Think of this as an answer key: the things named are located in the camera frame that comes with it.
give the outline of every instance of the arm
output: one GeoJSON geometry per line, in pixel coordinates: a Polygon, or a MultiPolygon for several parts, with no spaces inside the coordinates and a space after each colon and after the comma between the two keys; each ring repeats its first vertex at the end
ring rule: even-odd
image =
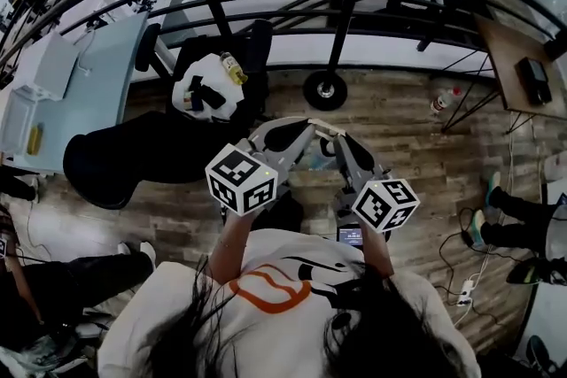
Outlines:
{"type": "Polygon", "coordinates": [[[13,237],[11,235],[4,234],[4,238],[9,238],[8,250],[7,250],[8,255],[6,255],[5,257],[5,262],[6,265],[12,271],[12,276],[14,278],[14,281],[16,282],[16,287],[18,288],[19,296],[24,301],[27,302],[30,309],[37,318],[37,321],[39,321],[40,324],[43,324],[42,315],[39,312],[39,308],[37,307],[37,304],[35,303],[32,290],[29,288],[29,285],[27,284],[26,276],[24,275],[24,270],[22,269],[21,264],[19,263],[19,260],[16,257],[16,246],[13,237]]]}
{"type": "Polygon", "coordinates": [[[224,285],[240,276],[246,242],[255,216],[255,213],[249,212],[240,218],[235,213],[229,212],[206,269],[206,274],[219,285],[224,285]]]}
{"type": "Polygon", "coordinates": [[[377,233],[365,222],[359,222],[359,225],[362,232],[364,262],[373,266],[384,278],[393,276],[392,262],[384,235],[377,233]]]}

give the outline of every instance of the tripod base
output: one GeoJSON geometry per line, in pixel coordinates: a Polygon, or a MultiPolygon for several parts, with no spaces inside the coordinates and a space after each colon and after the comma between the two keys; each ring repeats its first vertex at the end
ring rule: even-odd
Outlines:
{"type": "Polygon", "coordinates": [[[320,111],[334,111],[343,105],[348,95],[345,81],[336,73],[317,71],[303,84],[303,96],[320,111]]]}

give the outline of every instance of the long black hair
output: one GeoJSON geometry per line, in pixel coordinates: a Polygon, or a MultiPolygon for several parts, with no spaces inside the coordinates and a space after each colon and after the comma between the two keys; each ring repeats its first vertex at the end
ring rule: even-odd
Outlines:
{"type": "MultiPolygon", "coordinates": [[[[238,376],[235,338],[222,339],[220,331],[222,310],[231,298],[221,298],[223,301],[213,310],[206,311],[208,303],[216,301],[218,295],[203,274],[205,265],[199,266],[189,308],[174,320],[151,351],[147,368],[153,378],[220,377],[221,363],[231,349],[238,376]]],[[[449,359],[454,356],[450,345],[433,337],[423,317],[414,312],[389,279],[383,280],[373,266],[353,266],[358,279],[353,281],[351,291],[359,301],[359,317],[351,326],[345,322],[350,320],[349,313],[338,311],[322,332],[327,376],[405,377],[428,372],[436,378],[465,375],[462,364],[449,359]]]]}

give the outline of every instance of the desk leg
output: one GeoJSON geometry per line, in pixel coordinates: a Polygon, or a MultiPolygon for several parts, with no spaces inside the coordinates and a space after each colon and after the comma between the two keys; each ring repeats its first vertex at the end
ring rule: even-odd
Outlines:
{"type": "Polygon", "coordinates": [[[520,123],[518,126],[516,126],[516,123],[518,120],[520,120],[520,116],[522,115],[522,112],[519,112],[517,114],[516,119],[514,120],[514,123],[512,123],[512,126],[510,127],[510,129],[508,131],[506,131],[504,133],[504,135],[508,135],[508,134],[512,134],[514,131],[516,131],[518,128],[522,127],[523,125],[525,125],[528,121],[530,121],[533,117],[535,117],[535,113],[533,115],[530,115],[527,120],[522,121],[522,123],[520,123]]]}
{"type": "Polygon", "coordinates": [[[441,132],[445,133],[446,131],[448,131],[450,128],[452,128],[454,125],[456,125],[457,123],[461,123],[463,120],[465,120],[467,117],[469,117],[470,115],[472,115],[473,113],[475,113],[478,109],[484,107],[485,105],[487,105],[488,103],[490,103],[492,100],[494,100],[498,95],[498,89],[493,89],[493,91],[491,91],[488,95],[486,95],[484,98],[482,98],[477,104],[475,104],[471,109],[469,109],[468,111],[466,111],[461,117],[459,117],[457,120],[453,121],[454,116],[459,112],[459,110],[461,109],[462,103],[464,102],[464,100],[467,98],[467,96],[470,93],[470,90],[473,88],[473,86],[476,84],[476,82],[473,82],[472,84],[470,84],[469,89],[467,90],[466,95],[462,98],[461,102],[459,103],[459,106],[455,109],[455,111],[453,112],[453,115],[451,116],[451,118],[449,119],[449,121],[445,124],[445,126],[443,128],[441,128],[441,132]]]}
{"type": "MultiPolygon", "coordinates": [[[[452,67],[455,66],[456,64],[461,63],[463,60],[466,60],[467,58],[469,58],[470,56],[476,54],[477,52],[478,52],[478,50],[472,51],[469,55],[466,55],[466,56],[464,56],[463,58],[460,58],[460,59],[457,60],[456,62],[452,63],[451,65],[446,66],[446,67],[443,68],[440,72],[442,73],[442,72],[448,70],[449,68],[452,68],[452,67]]],[[[435,79],[435,75],[434,75],[434,74],[430,74],[429,78],[430,78],[430,79],[435,79]]]]}

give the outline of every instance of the wooden floor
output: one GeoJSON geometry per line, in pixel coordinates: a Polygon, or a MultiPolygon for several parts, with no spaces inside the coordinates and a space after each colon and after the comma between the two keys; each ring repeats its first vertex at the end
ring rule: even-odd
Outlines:
{"type": "MultiPolygon", "coordinates": [[[[481,177],[501,170],[503,180],[509,171],[509,136],[502,133],[510,123],[500,99],[442,135],[439,131],[447,115],[436,117],[431,99],[440,88],[468,87],[468,82],[435,80],[425,75],[402,72],[349,71],[344,73],[349,87],[346,104],[335,112],[311,110],[301,94],[305,79],[302,72],[271,74],[268,114],[278,117],[309,115],[341,125],[362,139],[376,157],[391,166],[399,177],[407,178],[422,204],[411,221],[392,235],[389,243],[397,269],[409,269],[428,278],[435,285],[447,286],[450,272],[439,257],[439,246],[448,235],[459,231],[457,214],[462,208],[483,204],[481,177]]],[[[487,88],[473,89],[469,105],[486,94],[487,88]]],[[[128,97],[127,117],[149,109],[162,109],[165,93],[155,85],[134,86],[128,97]]],[[[533,121],[541,158],[565,149],[564,124],[551,120],[533,121]]],[[[514,195],[533,201],[539,198],[538,152],[527,124],[513,135],[514,195]]],[[[342,181],[334,171],[309,172],[299,166],[291,174],[293,195],[304,205],[305,233],[334,237],[335,227],[330,200],[342,181]]],[[[120,212],[108,212],[82,201],[63,177],[50,179],[40,204],[30,212],[30,205],[10,201],[11,210],[27,245],[27,253],[53,259],[69,260],[81,255],[113,253],[118,241],[150,240],[159,259],[194,264],[208,253],[221,228],[217,206],[208,195],[204,182],[187,185],[162,185],[144,182],[132,201],[120,212]]],[[[468,213],[463,216],[465,225],[468,213]]],[[[460,238],[449,240],[443,249],[454,266],[452,291],[477,273],[484,255],[468,250],[460,238]]],[[[515,257],[522,251],[499,251],[515,257]]],[[[480,312],[471,312],[459,325],[477,351],[513,339],[523,317],[530,288],[508,285],[505,280],[514,262],[490,257],[473,296],[480,312]]],[[[446,293],[440,290],[445,299],[446,293]]],[[[465,309],[448,306],[454,320],[465,309]]]]}

